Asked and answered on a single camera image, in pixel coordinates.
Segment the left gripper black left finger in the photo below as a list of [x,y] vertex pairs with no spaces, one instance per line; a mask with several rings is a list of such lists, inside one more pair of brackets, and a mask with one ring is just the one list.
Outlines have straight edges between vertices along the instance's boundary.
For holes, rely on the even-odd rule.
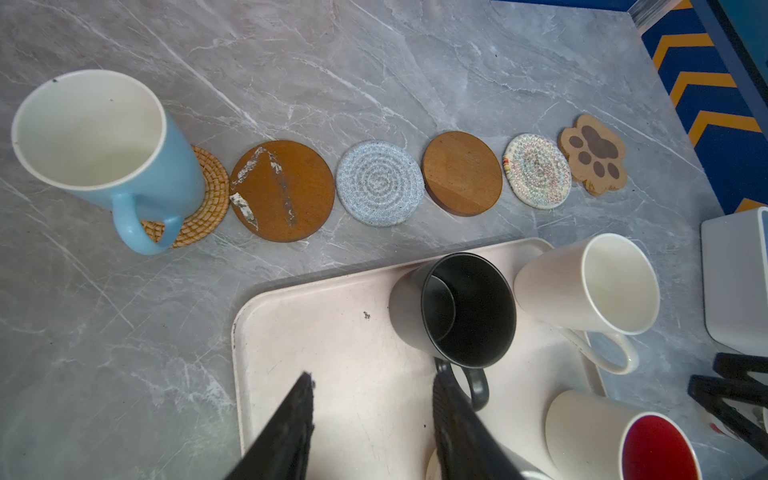
[[314,382],[303,372],[226,479],[305,479],[314,431]]

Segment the white multicolour woven coaster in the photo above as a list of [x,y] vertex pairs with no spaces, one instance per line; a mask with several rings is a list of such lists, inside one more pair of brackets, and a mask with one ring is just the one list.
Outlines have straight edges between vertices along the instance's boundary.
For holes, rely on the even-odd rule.
[[513,193],[524,204],[542,210],[565,202],[572,183],[568,161],[551,140],[536,134],[515,136],[502,159]]

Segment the beige serving tray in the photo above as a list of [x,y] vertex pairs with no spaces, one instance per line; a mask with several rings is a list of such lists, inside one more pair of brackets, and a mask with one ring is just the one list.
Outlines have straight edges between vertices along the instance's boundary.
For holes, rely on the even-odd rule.
[[[435,450],[433,358],[404,343],[388,314],[400,264],[265,292],[233,323],[241,446],[259,436],[302,373],[314,389],[311,479],[421,479]],[[513,343],[486,371],[479,416],[495,440],[552,478],[545,441],[552,400],[604,394],[597,367],[551,325],[525,312]]]

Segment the rattan woven coaster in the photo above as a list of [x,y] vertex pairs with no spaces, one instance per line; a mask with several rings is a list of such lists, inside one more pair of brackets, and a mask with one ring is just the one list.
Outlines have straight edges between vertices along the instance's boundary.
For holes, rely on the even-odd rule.
[[230,203],[230,179],[223,164],[208,151],[198,146],[192,148],[203,173],[205,195],[200,208],[184,220],[173,248],[189,246],[212,233],[224,219]]

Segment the glossy dark brown coaster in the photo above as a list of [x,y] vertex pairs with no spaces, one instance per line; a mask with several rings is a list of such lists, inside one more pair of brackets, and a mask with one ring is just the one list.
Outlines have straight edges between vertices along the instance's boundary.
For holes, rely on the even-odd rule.
[[268,241],[311,236],[330,216],[334,201],[328,164],[299,142],[262,143],[248,150],[230,175],[230,202],[237,218]]

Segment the blue grey woven coaster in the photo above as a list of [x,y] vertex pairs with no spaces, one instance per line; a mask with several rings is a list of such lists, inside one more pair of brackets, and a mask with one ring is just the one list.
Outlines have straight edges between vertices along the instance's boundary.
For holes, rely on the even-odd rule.
[[339,161],[335,180],[346,211],[372,227],[407,221],[425,194],[417,162],[403,148],[382,140],[350,147]]

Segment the black mug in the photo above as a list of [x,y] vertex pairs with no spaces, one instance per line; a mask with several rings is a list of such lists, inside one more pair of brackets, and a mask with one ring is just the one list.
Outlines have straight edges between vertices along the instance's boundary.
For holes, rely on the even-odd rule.
[[451,380],[460,367],[473,410],[487,406],[485,369],[508,352],[517,326],[510,286],[492,262],[469,252],[428,262],[396,282],[388,309],[401,340],[430,354]]

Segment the red inside white mug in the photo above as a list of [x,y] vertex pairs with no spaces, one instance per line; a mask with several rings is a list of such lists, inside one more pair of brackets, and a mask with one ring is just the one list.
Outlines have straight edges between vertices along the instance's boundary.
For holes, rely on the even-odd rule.
[[693,447],[667,416],[577,390],[545,420],[551,459],[566,479],[700,479]]

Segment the light blue mug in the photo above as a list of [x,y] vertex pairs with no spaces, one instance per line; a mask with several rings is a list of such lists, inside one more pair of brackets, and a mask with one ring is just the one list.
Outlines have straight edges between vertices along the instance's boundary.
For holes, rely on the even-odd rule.
[[158,97],[123,73],[81,70],[45,82],[15,113],[11,143],[33,176],[111,211],[139,254],[168,250],[204,201],[190,142]]

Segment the cork paw print coaster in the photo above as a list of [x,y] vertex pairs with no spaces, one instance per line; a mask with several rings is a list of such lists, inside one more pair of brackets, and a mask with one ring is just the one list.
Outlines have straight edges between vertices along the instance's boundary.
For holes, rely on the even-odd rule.
[[563,129],[558,146],[569,163],[572,178],[592,196],[618,191],[626,185],[626,147],[594,116],[582,114],[572,127]]

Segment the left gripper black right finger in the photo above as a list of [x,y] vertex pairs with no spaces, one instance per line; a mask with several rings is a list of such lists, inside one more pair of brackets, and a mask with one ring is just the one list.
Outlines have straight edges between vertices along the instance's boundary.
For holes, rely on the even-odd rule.
[[436,450],[443,479],[522,479],[485,428],[454,377],[438,372],[432,387]]

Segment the round wooden coaster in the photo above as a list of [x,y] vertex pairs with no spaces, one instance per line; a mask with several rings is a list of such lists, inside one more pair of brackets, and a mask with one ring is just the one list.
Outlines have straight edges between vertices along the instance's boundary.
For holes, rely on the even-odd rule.
[[436,136],[422,157],[422,173],[432,200],[453,215],[480,215],[502,193],[499,160],[482,140],[466,132]]

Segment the white tissue box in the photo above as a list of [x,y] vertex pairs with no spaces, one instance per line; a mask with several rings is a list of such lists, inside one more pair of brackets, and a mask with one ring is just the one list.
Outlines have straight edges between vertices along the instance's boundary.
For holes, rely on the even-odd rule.
[[767,354],[767,208],[701,225],[705,326],[717,342]]

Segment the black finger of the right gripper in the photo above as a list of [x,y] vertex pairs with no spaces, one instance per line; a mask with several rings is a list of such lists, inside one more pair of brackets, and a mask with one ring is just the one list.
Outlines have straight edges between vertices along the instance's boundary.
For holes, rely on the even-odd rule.
[[688,394],[736,438],[767,458],[767,386],[694,375]]
[[767,374],[767,358],[721,352],[714,358],[713,370],[729,380],[757,381],[752,374]]

